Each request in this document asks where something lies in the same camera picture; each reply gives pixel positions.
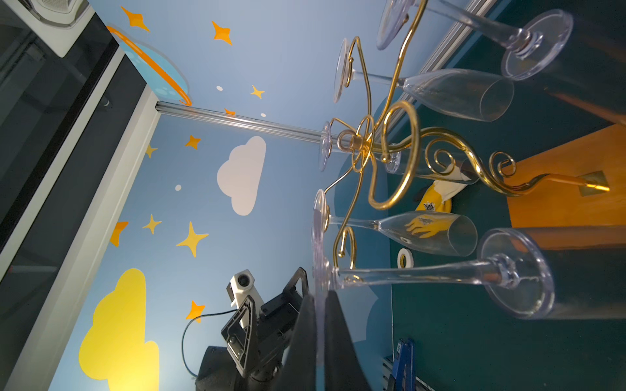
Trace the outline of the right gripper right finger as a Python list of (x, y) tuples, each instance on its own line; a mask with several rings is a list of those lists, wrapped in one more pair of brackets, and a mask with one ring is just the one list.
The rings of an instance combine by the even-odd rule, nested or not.
[(360, 366), (337, 293), (324, 304), (324, 389), (371, 390)]

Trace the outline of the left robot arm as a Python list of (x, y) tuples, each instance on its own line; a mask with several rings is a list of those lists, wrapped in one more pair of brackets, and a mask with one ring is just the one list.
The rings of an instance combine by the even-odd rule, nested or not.
[(221, 330), (225, 347), (209, 346), (195, 377), (197, 390), (269, 390), (282, 368), (303, 298), (309, 293), (299, 267), (281, 293), (264, 301), (249, 270), (231, 277), (226, 290), (234, 308)]

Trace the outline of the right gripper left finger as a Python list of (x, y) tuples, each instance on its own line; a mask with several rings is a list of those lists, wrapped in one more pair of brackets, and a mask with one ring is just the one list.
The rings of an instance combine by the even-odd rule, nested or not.
[(303, 298), (283, 368), (272, 390), (316, 389), (317, 327), (314, 297)]

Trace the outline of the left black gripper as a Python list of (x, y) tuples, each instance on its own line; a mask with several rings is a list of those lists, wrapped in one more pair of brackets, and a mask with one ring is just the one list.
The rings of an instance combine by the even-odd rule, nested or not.
[(274, 376), (308, 294), (307, 273), (298, 267), (283, 293), (262, 306), (259, 320), (254, 298), (244, 299), (221, 332), (242, 377)]

